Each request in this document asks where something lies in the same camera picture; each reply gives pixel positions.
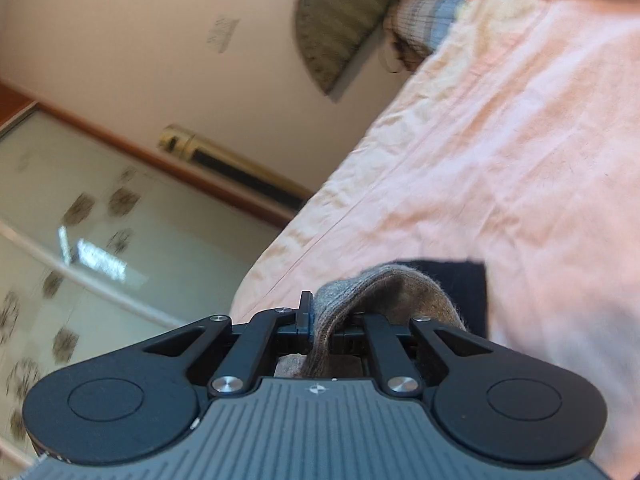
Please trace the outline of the gold tower fan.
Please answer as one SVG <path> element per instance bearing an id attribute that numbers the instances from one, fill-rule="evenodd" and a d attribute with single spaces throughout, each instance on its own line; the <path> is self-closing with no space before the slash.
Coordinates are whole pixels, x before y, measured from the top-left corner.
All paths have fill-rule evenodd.
<path id="1" fill-rule="evenodd" d="M 314 195 L 303 185 L 176 125 L 162 131 L 158 148 L 290 211 L 300 211 Z"/>

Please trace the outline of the olive striped headboard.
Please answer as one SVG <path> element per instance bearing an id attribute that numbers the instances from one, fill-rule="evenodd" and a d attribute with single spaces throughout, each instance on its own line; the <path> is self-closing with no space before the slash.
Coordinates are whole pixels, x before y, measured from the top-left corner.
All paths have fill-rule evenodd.
<path id="1" fill-rule="evenodd" d="M 395 0 L 297 0 L 297 49 L 317 87 L 330 94 Z"/>

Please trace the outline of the glass wardrobe door with flowers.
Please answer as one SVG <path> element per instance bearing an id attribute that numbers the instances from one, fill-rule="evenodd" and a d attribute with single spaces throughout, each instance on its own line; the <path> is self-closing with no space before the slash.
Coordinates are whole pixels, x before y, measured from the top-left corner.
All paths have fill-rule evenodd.
<path id="1" fill-rule="evenodd" d="M 43 376 L 229 311 L 274 226 L 32 107 L 1 128 L 1 474 Z"/>

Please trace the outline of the navy and grey knit sweater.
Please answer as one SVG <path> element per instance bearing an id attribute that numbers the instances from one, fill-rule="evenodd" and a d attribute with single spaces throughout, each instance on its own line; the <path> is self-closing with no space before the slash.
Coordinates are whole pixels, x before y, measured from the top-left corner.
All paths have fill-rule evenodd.
<path id="1" fill-rule="evenodd" d="M 486 266 L 469 260 L 400 260 L 324 284 L 314 294 L 311 350 L 306 356 L 282 356 L 274 374 L 284 378 L 361 377 L 361 360 L 354 352 L 330 351 L 330 337 L 356 313 L 377 313 L 403 326 L 413 318 L 434 318 L 485 337 Z"/>

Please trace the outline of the pink bed sheet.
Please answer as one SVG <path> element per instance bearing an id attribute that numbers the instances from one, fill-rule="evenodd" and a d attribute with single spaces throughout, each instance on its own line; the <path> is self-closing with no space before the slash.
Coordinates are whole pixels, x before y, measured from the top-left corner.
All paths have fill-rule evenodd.
<path id="1" fill-rule="evenodd" d="M 394 260 L 484 263 L 489 333 L 608 404 L 639 471 L 639 0 L 472 0 L 257 260 L 238 322 Z"/>

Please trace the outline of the brown wooden door frame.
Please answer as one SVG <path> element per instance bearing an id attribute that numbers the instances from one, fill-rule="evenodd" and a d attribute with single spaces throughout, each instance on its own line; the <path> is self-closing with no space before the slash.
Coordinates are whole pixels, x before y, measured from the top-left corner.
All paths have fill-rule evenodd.
<path id="1" fill-rule="evenodd" d="M 288 212 L 277 210 L 275 206 L 259 203 L 257 198 L 249 198 L 242 195 L 240 191 L 232 190 L 223 184 L 206 180 L 191 169 L 182 168 L 176 162 L 171 162 L 145 148 L 140 148 L 140 146 L 124 140 L 108 130 L 90 124 L 90 122 L 74 116 L 62 108 L 33 98 L 4 81 L 1 83 L 1 99 L 4 101 L 1 103 L 2 125 L 35 108 L 64 122 L 65 125 L 79 129 L 83 136 L 88 136 L 88 138 L 98 141 L 112 150 L 132 157 L 137 162 L 143 162 L 145 165 L 160 170 L 163 174 L 171 176 L 190 188 L 246 212 L 254 218 L 270 224 L 270 226 L 284 229 L 293 219 L 293 215 Z"/>

